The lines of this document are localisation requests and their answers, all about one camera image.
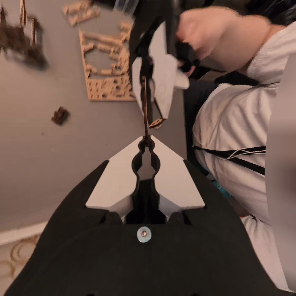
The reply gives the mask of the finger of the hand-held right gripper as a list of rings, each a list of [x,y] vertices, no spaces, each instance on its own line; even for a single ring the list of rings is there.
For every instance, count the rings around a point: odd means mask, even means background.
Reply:
[[[175,88],[186,90],[189,87],[189,78],[179,69],[177,59],[167,53],[165,21],[153,34],[149,56],[152,58],[154,68],[152,73],[154,99],[161,117],[168,119]]]
[[[140,83],[140,70],[142,66],[142,59],[140,57],[136,57],[135,61],[132,63],[131,66],[131,74],[132,74],[132,88],[133,92],[135,94],[135,98],[137,101],[137,104],[139,106],[139,109],[143,113],[143,108],[142,108],[142,99],[141,99],[141,83]]]

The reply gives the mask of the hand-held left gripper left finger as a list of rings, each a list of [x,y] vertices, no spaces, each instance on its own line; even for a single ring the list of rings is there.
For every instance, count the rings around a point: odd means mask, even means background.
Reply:
[[[86,202],[87,208],[117,212],[121,218],[133,209],[132,194],[137,176],[132,169],[132,160],[140,152],[142,139],[137,138],[108,160]]]

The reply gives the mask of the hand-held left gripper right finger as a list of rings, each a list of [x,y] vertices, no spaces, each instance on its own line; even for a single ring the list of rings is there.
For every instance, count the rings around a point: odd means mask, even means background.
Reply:
[[[153,153],[160,160],[154,177],[155,189],[160,196],[158,209],[169,219],[172,213],[203,208],[205,203],[184,163],[184,159],[156,137]]]

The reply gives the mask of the long wooden part with holes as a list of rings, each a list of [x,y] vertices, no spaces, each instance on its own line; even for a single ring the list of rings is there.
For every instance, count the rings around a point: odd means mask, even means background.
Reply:
[[[145,131],[145,145],[149,146],[149,134],[148,134],[148,118],[147,118],[147,92],[146,92],[146,77],[142,76],[141,82],[141,100],[142,100],[142,111],[144,117],[144,131]]]

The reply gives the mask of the small wooden plate with holes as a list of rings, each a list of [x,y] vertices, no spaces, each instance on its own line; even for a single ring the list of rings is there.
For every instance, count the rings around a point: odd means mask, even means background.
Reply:
[[[162,126],[162,124],[163,124],[164,121],[165,121],[164,118],[158,118],[157,120],[153,121],[153,122],[149,125],[149,129],[152,129],[152,128],[154,128],[154,129],[159,129],[159,128]]]

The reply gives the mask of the laser-cut wooden parts sheet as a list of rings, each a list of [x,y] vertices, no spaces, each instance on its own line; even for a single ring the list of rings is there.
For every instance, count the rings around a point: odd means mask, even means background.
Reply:
[[[133,102],[136,100],[130,83],[130,54],[126,47],[132,27],[131,22],[121,21],[119,35],[79,31],[86,90],[90,101]],[[98,71],[95,66],[87,62],[86,54],[94,50],[108,54],[113,61],[109,68]]]
[[[77,1],[64,5],[62,6],[62,12],[72,27],[98,18],[101,15],[101,10],[91,0]]]

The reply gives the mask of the large dark brown wooden model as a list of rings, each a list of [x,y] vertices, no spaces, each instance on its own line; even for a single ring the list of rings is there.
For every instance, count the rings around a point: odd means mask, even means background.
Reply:
[[[8,51],[14,59],[36,70],[45,71],[48,62],[43,52],[43,28],[36,16],[27,13],[25,0],[20,1],[20,23],[6,21],[6,10],[1,5],[0,50],[5,57]]]

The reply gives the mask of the person's right hand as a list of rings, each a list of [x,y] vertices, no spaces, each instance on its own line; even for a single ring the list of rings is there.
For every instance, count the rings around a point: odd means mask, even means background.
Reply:
[[[232,72],[247,68],[272,27],[265,17],[211,6],[183,12],[176,36],[193,49],[198,61]]]

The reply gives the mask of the teal cloth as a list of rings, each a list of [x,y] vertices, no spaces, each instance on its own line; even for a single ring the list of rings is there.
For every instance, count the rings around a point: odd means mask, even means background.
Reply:
[[[222,188],[215,179],[209,179],[209,181],[221,192],[225,199],[229,199],[231,197],[231,194]]]

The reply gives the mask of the person's white clothing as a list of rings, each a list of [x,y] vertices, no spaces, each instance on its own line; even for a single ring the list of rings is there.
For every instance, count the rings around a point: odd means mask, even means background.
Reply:
[[[256,54],[247,76],[257,86],[220,84],[202,105],[193,126],[193,144],[217,151],[265,146],[279,83],[296,50],[295,22],[276,33]],[[265,176],[196,150],[198,162],[249,212],[242,223],[265,271],[277,288],[289,291],[268,213]]]

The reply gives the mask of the small dark brown wooden assembly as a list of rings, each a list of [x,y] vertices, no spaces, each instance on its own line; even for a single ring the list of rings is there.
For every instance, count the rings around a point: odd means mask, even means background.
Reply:
[[[51,121],[54,124],[61,126],[64,124],[69,116],[70,112],[66,108],[60,106],[58,110],[54,111]]]

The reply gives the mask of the white box with gold rings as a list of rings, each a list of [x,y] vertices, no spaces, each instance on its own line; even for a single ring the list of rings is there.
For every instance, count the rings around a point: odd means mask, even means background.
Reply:
[[[0,233],[0,295],[22,271],[48,221]]]

